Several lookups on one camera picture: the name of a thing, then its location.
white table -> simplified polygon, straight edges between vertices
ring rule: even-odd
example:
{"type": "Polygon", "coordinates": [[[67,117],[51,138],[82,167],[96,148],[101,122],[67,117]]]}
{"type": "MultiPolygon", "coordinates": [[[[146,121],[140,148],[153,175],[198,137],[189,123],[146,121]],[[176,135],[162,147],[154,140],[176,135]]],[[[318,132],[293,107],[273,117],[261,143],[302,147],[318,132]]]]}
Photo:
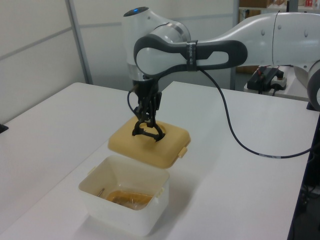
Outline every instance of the white table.
{"type": "MultiPolygon", "coordinates": [[[[73,93],[72,88],[60,94],[73,93]]],[[[95,101],[87,105],[90,110],[107,112],[108,118],[102,122],[110,132],[130,118],[124,92],[89,85],[82,88],[86,99],[101,93],[99,100],[105,105],[95,101]],[[117,100],[117,106],[114,101],[107,102],[111,98],[117,100]]],[[[319,113],[306,110],[306,102],[223,92],[235,134],[247,147],[269,155],[290,155],[311,146],[319,113]]],[[[163,92],[157,119],[187,129],[191,143],[187,154],[168,170],[169,206],[147,239],[287,239],[308,154],[271,159],[241,148],[230,133],[221,97],[212,87],[172,83],[163,92]]],[[[84,138],[86,143],[92,140],[84,138]]],[[[107,144],[65,174],[0,239],[139,239],[89,217],[79,197],[78,184],[94,166],[114,154],[107,144]]],[[[76,150],[69,149],[69,154],[76,150]]]]}
{"type": "MultiPolygon", "coordinates": [[[[291,66],[280,66],[279,69],[284,72],[283,76],[287,78],[286,88],[285,90],[276,91],[274,96],[308,102],[309,97],[308,97],[307,89],[297,79],[294,68],[291,66]]],[[[255,93],[255,94],[258,93],[258,91],[256,90],[248,89],[247,83],[243,87],[243,91],[247,93],[255,93]]],[[[269,95],[269,96],[272,96],[273,93],[274,93],[274,89],[262,92],[263,95],[269,95]]]]}

cardboard box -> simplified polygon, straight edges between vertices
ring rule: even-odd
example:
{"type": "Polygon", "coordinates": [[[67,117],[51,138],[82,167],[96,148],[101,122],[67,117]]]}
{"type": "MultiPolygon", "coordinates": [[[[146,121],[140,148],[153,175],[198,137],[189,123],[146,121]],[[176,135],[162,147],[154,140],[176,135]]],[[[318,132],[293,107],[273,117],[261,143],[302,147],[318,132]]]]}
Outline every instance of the cardboard box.
{"type": "Polygon", "coordinates": [[[285,1],[285,0],[275,0],[275,1],[273,2],[273,4],[274,4],[274,5],[281,5],[281,4],[284,3],[284,1],[285,1]]]}
{"type": "Polygon", "coordinates": [[[239,7],[267,8],[272,3],[272,0],[239,0],[239,7]]]}

yellow lid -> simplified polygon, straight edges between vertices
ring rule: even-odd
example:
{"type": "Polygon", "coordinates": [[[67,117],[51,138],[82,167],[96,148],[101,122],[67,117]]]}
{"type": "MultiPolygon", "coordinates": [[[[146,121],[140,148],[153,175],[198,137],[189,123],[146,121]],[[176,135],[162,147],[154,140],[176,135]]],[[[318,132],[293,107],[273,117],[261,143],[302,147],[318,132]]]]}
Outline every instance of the yellow lid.
{"type": "MultiPolygon", "coordinates": [[[[149,136],[132,136],[137,121],[138,119],[134,116],[119,128],[110,137],[108,148],[129,158],[162,169],[171,167],[178,157],[182,158],[187,152],[186,146],[191,141],[188,131],[165,122],[157,121],[165,136],[156,142],[149,136]]],[[[158,133],[156,129],[149,128],[144,123],[140,127],[149,133],[158,133]]]]}

black cable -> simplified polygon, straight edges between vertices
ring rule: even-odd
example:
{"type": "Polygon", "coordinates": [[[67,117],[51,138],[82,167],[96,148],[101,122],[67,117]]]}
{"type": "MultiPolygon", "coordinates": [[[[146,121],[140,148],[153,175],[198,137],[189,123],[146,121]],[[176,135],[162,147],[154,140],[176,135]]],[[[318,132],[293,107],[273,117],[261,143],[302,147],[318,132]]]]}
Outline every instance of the black cable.
{"type": "Polygon", "coordinates": [[[276,91],[278,91],[277,86],[275,86],[275,87],[274,87],[274,91],[273,91],[272,97],[274,97],[274,96],[275,96],[276,91]]]}
{"type": "Polygon", "coordinates": [[[226,99],[225,99],[225,96],[221,90],[221,88],[219,87],[219,85],[217,84],[217,82],[205,71],[203,70],[201,67],[197,67],[197,69],[199,71],[201,71],[204,75],[206,75],[212,82],[213,84],[216,86],[216,88],[218,89],[221,97],[222,97],[222,100],[223,100],[223,104],[224,104],[224,109],[225,109],[225,113],[226,113],[226,118],[227,118],[227,121],[228,121],[228,125],[229,125],[229,128],[230,128],[230,131],[234,137],[234,139],[237,141],[237,143],[243,147],[245,150],[247,150],[248,152],[250,153],[253,153],[255,155],[258,155],[258,156],[261,156],[261,157],[265,157],[265,158],[272,158],[272,159],[289,159],[289,158],[294,158],[294,157],[298,157],[298,156],[301,156],[303,154],[306,154],[316,148],[318,148],[320,146],[320,142],[318,144],[316,144],[314,147],[311,147],[309,148],[308,150],[305,150],[305,151],[302,151],[302,152],[299,152],[299,153],[296,153],[296,154],[292,154],[292,155],[287,155],[287,156],[274,156],[274,155],[267,155],[267,154],[262,154],[262,153],[259,153],[259,152],[256,152],[256,151],[253,151],[251,150],[250,148],[246,147],[245,145],[243,145],[239,139],[237,138],[232,126],[231,126],[231,121],[230,121],[230,117],[229,117],[229,111],[228,111],[228,107],[227,107],[227,102],[226,102],[226,99]]]}
{"type": "Polygon", "coordinates": [[[130,94],[131,94],[132,92],[134,92],[137,87],[138,87],[137,85],[133,86],[133,88],[128,92],[128,95],[126,96],[126,100],[127,100],[127,102],[128,102],[128,106],[129,106],[130,110],[133,112],[133,114],[134,114],[136,117],[138,117],[138,115],[136,114],[136,112],[134,111],[134,109],[132,108],[132,106],[131,106],[131,104],[130,104],[130,94]]]}

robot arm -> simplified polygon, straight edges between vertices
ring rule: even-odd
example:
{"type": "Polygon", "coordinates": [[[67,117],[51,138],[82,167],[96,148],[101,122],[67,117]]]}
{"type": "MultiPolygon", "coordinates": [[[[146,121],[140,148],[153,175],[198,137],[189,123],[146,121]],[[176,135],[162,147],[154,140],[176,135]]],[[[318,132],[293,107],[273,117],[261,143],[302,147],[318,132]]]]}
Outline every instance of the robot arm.
{"type": "Polygon", "coordinates": [[[183,24],[136,8],[123,18],[130,76],[146,81],[197,67],[293,65],[308,72],[308,96],[320,111],[319,23],[316,14],[270,13],[247,18],[219,37],[190,41],[183,24]]]}

